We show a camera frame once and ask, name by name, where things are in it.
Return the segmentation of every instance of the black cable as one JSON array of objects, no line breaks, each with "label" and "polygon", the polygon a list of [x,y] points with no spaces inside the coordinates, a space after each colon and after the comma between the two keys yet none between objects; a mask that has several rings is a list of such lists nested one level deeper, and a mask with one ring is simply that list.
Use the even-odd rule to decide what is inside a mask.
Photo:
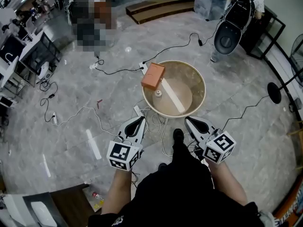
[{"label": "black cable", "polygon": [[177,48],[177,47],[185,47],[185,46],[188,46],[189,43],[190,43],[190,37],[191,37],[191,35],[194,35],[194,34],[196,34],[196,35],[198,36],[199,45],[202,46],[203,43],[202,43],[202,41],[200,40],[199,34],[198,34],[198,33],[191,33],[191,34],[189,35],[189,41],[188,41],[187,44],[185,44],[185,45],[176,45],[176,46],[171,46],[171,47],[169,47],[169,48],[166,48],[166,49],[160,51],[160,52],[159,52],[158,54],[156,54],[154,57],[150,58],[149,60],[143,61],[143,64],[145,64],[146,62],[148,62],[148,61],[150,61],[150,60],[156,58],[160,53],[162,53],[163,51],[168,50],[168,49],[170,49],[170,48]]},{"label": "black cable", "polygon": [[214,34],[216,33],[216,31],[217,31],[217,28],[218,28],[218,25],[221,23],[221,21],[223,20],[223,18],[219,21],[219,23],[217,24],[217,26],[216,26],[216,29],[215,29],[215,31],[214,31],[214,33],[213,33],[213,35],[211,36],[211,37],[209,37],[206,41],[205,41],[205,43],[202,43],[202,40],[200,40],[200,36],[199,36],[199,34],[198,33],[191,33],[190,35],[189,35],[189,41],[188,41],[188,43],[187,44],[185,44],[185,45],[176,45],[176,46],[171,46],[171,47],[169,47],[169,48],[166,48],[166,49],[164,49],[164,50],[162,50],[162,51],[160,51],[158,54],[156,54],[154,57],[152,57],[151,59],[149,59],[149,60],[147,60],[147,61],[143,61],[143,64],[145,64],[146,62],[148,62],[148,61],[150,61],[150,60],[152,60],[152,59],[154,59],[154,58],[156,58],[160,53],[162,53],[163,51],[165,51],[165,50],[168,50],[168,49],[170,49],[170,48],[176,48],[176,47],[185,47],[185,46],[188,46],[189,45],[189,43],[190,43],[190,37],[191,37],[191,35],[193,35],[193,34],[196,34],[197,36],[198,36],[198,43],[199,43],[199,46],[203,46],[203,45],[205,45],[206,44],[206,42],[209,40],[209,39],[211,39],[213,36],[214,36]]},{"label": "black cable", "polygon": [[136,178],[136,180],[132,181],[132,185],[134,185],[134,186],[137,188],[136,182],[139,180],[138,175],[140,175],[140,174],[139,174],[139,173],[134,173],[134,172],[132,172],[132,174],[133,174],[133,175],[135,176],[135,178]]},{"label": "black cable", "polygon": [[262,98],[258,101],[258,103],[257,103],[256,105],[247,106],[247,107],[244,109],[244,112],[242,113],[242,115],[241,115],[240,118],[229,118],[229,119],[226,121],[226,123],[225,123],[225,125],[224,125],[222,131],[224,131],[224,129],[225,129],[225,127],[226,127],[226,125],[227,125],[227,123],[228,123],[229,120],[231,120],[231,119],[241,119],[241,118],[243,117],[243,115],[245,114],[247,108],[253,108],[253,107],[258,106],[258,104],[261,102],[261,100],[262,100],[263,98],[265,98],[265,97],[268,97],[268,96],[269,96],[269,95],[262,97]]},{"label": "black cable", "polygon": [[192,143],[194,143],[195,142],[195,140],[193,141],[193,142],[191,142],[187,147],[189,147]]},{"label": "black cable", "polygon": [[[218,28],[218,25],[221,23],[222,20],[223,20],[223,18],[222,18],[222,19],[219,21],[219,23],[217,24],[216,29],[214,30],[214,33],[213,33],[212,37],[213,37],[214,34],[216,33],[217,28]],[[205,43],[204,43],[203,45],[205,45],[205,44],[207,43],[207,41],[208,41],[209,39],[211,39],[212,37],[209,37],[209,38],[205,41]]]},{"label": "black cable", "polygon": [[193,153],[193,152],[199,151],[199,150],[202,150],[202,149],[201,148],[194,149],[193,151],[190,152],[190,154]]},{"label": "black cable", "polygon": [[101,60],[100,57],[98,57],[98,56],[96,56],[96,58],[98,59],[98,61],[97,61],[98,64],[99,64],[100,66],[102,66],[102,65],[104,64],[104,60]]},{"label": "black cable", "polygon": [[101,69],[98,69],[98,68],[96,67],[96,64],[97,64],[97,63],[99,64],[99,61],[103,61],[103,60],[98,60],[97,62],[95,62],[94,67],[95,67],[95,69],[97,69],[97,70],[99,70],[99,71],[105,73],[106,75],[113,75],[113,74],[115,74],[115,73],[117,73],[117,72],[121,72],[121,71],[124,71],[124,70],[126,70],[126,71],[131,71],[131,72],[136,72],[136,71],[138,71],[138,70],[142,70],[142,69],[143,69],[143,67],[140,67],[140,68],[138,68],[138,69],[136,69],[136,70],[122,69],[122,70],[117,70],[117,71],[115,71],[115,72],[113,72],[113,73],[106,73],[105,71],[103,71],[103,70],[101,70]]},{"label": "black cable", "polygon": [[55,91],[54,93],[52,93],[52,94],[50,94],[50,96],[45,97],[45,98],[42,98],[42,99],[40,100],[40,106],[41,106],[41,107],[44,106],[45,103],[47,102],[46,111],[45,111],[45,113],[44,113],[44,120],[45,120],[45,122],[50,122],[50,121],[52,120],[52,118],[54,118],[54,115],[53,115],[49,120],[46,119],[46,113],[47,113],[48,106],[49,106],[49,101],[48,101],[48,100],[51,99],[51,98],[53,98],[53,97],[55,96],[55,93],[58,91],[58,85],[57,85],[56,82],[49,83],[49,82],[46,81],[46,80],[41,80],[40,82],[41,82],[41,83],[40,83],[40,90],[43,91],[43,92],[47,92],[47,91],[51,88],[52,84],[55,84],[56,87],[57,87],[57,89],[56,89],[56,91]]}]

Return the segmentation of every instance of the hand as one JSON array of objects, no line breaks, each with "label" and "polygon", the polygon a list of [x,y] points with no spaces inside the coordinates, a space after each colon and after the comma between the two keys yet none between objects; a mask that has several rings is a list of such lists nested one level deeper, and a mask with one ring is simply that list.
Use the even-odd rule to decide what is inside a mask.
[{"label": "hand", "polygon": [[211,161],[211,160],[209,160],[209,159],[207,159],[207,158],[205,158],[205,161],[208,163],[209,169],[210,169],[211,171],[218,170],[218,168],[219,168],[220,166],[222,166],[222,164],[223,164],[222,162],[219,163],[219,164],[216,164],[215,162],[213,162],[213,161]]}]

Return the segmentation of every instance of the power strip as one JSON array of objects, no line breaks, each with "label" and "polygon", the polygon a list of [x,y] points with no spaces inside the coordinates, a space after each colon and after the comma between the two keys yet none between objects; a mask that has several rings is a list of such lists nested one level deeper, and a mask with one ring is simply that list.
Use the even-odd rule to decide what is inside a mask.
[{"label": "power strip", "polygon": [[144,116],[138,105],[134,107],[134,111],[137,113],[138,116]]},{"label": "power strip", "polygon": [[58,124],[58,118],[55,112],[52,113],[52,124]]},{"label": "power strip", "polygon": [[145,75],[145,73],[147,72],[147,65],[146,63],[143,64],[143,62],[139,63],[139,68],[143,67],[143,69],[141,69],[142,74]]}]

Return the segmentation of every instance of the orange sponge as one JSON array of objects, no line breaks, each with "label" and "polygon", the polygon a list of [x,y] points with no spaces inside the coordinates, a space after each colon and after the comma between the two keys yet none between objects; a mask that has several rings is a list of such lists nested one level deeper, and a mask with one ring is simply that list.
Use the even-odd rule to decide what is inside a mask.
[{"label": "orange sponge", "polygon": [[142,87],[147,87],[155,91],[163,77],[165,67],[156,63],[151,63],[142,81]]}]

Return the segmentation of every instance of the white robot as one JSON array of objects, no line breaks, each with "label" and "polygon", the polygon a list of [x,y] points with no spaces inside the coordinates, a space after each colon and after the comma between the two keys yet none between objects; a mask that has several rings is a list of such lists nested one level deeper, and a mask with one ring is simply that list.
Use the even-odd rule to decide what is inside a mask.
[{"label": "white robot", "polygon": [[[139,116],[120,126],[118,140],[110,141],[107,151],[107,160],[112,167],[125,171],[132,169],[143,152],[141,141],[145,124],[145,118]],[[185,126],[196,140],[195,153],[200,160],[207,158],[219,164],[231,154],[236,145],[228,132],[216,129],[206,119],[189,116],[185,118]]]}]

